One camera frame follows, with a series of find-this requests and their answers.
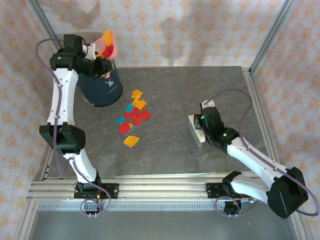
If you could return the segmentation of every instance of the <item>red paper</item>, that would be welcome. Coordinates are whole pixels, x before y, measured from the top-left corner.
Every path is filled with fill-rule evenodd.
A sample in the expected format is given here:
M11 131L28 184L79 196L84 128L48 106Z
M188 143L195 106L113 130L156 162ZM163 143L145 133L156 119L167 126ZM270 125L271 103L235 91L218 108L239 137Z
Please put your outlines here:
M108 52L109 52L110 54L112 54L113 51L114 51L114 45L111 44L110 46L107 46L107 48L108 48Z
M103 58L106 59L106 58L110 57L110 55L111 55L111 53L109 52L108 47L105 47L105 49L102 53Z
M133 125L136 127L138 127L140 124L142 124L142 121L136 116L131 116L130 119L131 119Z
M128 118L130 118L132 116L132 113L131 112L125 112L124 114L123 114L123 117L125 118L125 119L128 119Z
M131 116L138 116L138 115L139 115L139 111L140 111L140 109L134 106L134 107L132 108L132 111L131 111L131 112L125 112L125 113L123 114L123 117L124 117L125 119L128 119L128 118L130 118Z
M122 135L125 135L131 131L131 127L129 125L130 122L125 121L124 123L119 125L119 131Z
M137 108L136 106L134 106L132 111L131 111L132 116L137 116L139 114L139 111L140 111L140 109Z
M147 121L152 114L145 108L141 110L141 112L137 115L138 118L142 119L143 121Z

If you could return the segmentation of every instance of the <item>gray tabletop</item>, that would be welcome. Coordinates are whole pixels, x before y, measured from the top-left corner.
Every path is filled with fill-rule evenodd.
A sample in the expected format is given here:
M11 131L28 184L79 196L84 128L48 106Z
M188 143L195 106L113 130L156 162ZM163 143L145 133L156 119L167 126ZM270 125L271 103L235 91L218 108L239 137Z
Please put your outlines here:
M238 160L208 143L197 148L188 127L188 115L200 111L200 103L229 88L248 91L239 66L221 67L151 67L118 69L123 84L122 97L107 107L90 106L75 91L75 125L85 131L85 150L101 176L152 175L183 173L222 173L249 171ZM115 121L121 117L135 89L143 92L146 109L152 117L131 133L140 138L129 148ZM249 100L238 92L228 92L215 100L226 127L238 130ZM257 149L267 154L255 111L244 123L243 135ZM54 160L48 177L59 177ZM75 176L70 167L66 177Z

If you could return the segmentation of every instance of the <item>colored paper piece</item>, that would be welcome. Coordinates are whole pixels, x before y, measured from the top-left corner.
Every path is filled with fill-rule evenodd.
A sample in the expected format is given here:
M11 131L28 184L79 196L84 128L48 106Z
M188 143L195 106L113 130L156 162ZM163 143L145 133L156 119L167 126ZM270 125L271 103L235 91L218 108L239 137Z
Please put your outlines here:
M111 55L113 53L115 47L113 45L110 45L110 46L107 46L106 48L108 49L108 52Z
M129 148L132 148L134 145L136 145L137 144L137 142L139 141L139 137L137 137L137 136L131 136L131 135L129 135L124 141L123 141L123 143L125 144L125 145L127 145Z
M136 105L138 101L139 101L139 98L135 98L135 99L133 100L132 104L133 104L133 105Z
M119 131L122 135L129 133L131 131L131 127L129 125L129 122L125 121L124 123L120 124Z
M128 118L130 118L132 116L132 112L125 112L123 114L123 116L124 116L125 119L128 119Z
M132 116L137 116L137 115L139 114L139 112L140 112L140 109L137 108L136 106L134 106L134 107L132 108L132 111L131 111Z
M99 53L102 54L102 52L106 49L107 44L106 41L104 40L103 36L100 37L98 40L95 40L94 42L91 43L92 44L97 44L99 46Z
M102 57L103 57L104 59L106 59L106 58L110 57L110 55L111 55L111 53L108 51L108 48L106 47L106 48L104 49L104 51L102 52Z
M143 121L147 121L151 116L152 114L145 108L137 115L137 117Z
M132 126L131 131L130 131L130 132L128 132L127 134L125 134L125 136L126 136L126 137L128 137L129 133L131 133L131 132L132 132L132 130L133 130L133 129L135 129L135 128L136 128L136 126Z
M125 122L124 116L120 117L117 121L115 121L116 124L123 124Z
M125 112L126 113L131 113L132 109L134 108L134 105L133 104L129 104L126 109L125 109Z
M135 107L138 109L142 110L145 106L147 105L145 100L139 100L136 104Z
M107 46L110 46L110 45L112 44L113 38L112 38L112 33L111 33L110 30L107 31L107 32L105 32L102 37L103 37L103 39L104 39L104 41L105 41L105 44L106 44Z
M134 126L138 127L140 124L142 124L142 121L137 116L131 116L131 121Z
M137 107L133 107L132 108L132 111L131 112L125 112L124 114L123 114L123 116L124 116L124 118L125 119L128 119L128 118L130 118L131 116L137 116L138 114L139 114L139 108L137 108Z
M134 90L134 91L132 92L131 98L132 98L132 99L140 99L141 96L142 96L142 94L143 94L142 91L139 91L138 89L136 89L136 90Z
M110 52L111 48L109 49L109 52L111 53L111 55L107 58L109 61L112 61L113 59L115 59L118 55L118 45L117 45L117 41L114 35L114 32L112 30L110 30L111 32L111 36L112 36L112 45L113 45L113 51Z

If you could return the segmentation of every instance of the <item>aluminum frame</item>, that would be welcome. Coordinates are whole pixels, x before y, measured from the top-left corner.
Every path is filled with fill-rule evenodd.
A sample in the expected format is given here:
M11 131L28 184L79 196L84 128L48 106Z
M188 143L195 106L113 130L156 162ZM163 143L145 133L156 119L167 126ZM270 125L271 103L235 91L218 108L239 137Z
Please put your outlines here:
M229 173L195 173L165 175L133 175L103 178L103 183L119 183L118 199L111 202L119 205L120 210L130 208L136 203L184 203L189 210L213 210L213 201L205 190L206 183L221 183ZM258 178L255 173L246 172L248 177ZM14 240L27 240L35 220L36 212L43 210L43 205L51 204L51 210L59 210L61 204L76 204L82 200L74 199L76 178L34 181L31 184L23 208ZM244 202L253 202L253 198L243 198Z
M250 74L250 72L246 72L246 73L244 72L243 74L249 89L249 93L252 97L252 104L261 128L262 137L265 142L268 155L275 162L280 163L279 153L276 148L274 136L270 132L270 127L268 126L268 122L266 119L267 115L264 113L264 110L262 108L262 104L260 101L261 98L259 96L254 77ZM304 211L304 206L301 206L299 209L301 211ZM313 240L310 226L309 226L307 217L305 215L294 212L293 214L291 214L290 219L292 221L297 239Z
M272 43L278 36L278 33L287 20L288 16L290 15L292 8L296 4L297 0L286 0L278 17L276 18L275 22L273 23L264 43L262 44L258 54L256 55L251 67L250 73L252 76L255 76L256 71L258 70L262 60L267 55L268 50L270 49Z
M38 18L40 24L42 25L45 33L48 35L49 38L56 39L57 35L51 26L45 12L43 11L42 7L39 4L38 0L27 0L27 2L30 4L30 7L32 8L34 14ZM62 48L62 45L59 41L52 41L52 44L54 48L58 51Z

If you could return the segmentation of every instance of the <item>black bucket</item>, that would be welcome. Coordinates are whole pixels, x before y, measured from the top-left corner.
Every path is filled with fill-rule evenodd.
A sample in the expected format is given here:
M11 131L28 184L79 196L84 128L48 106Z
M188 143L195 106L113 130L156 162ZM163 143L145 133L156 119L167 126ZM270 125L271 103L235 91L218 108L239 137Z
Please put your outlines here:
M119 74L112 61L114 70L109 78L100 77L91 79L80 74L77 85L80 87L84 100L95 107L105 107L114 104L121 97L123 86Z

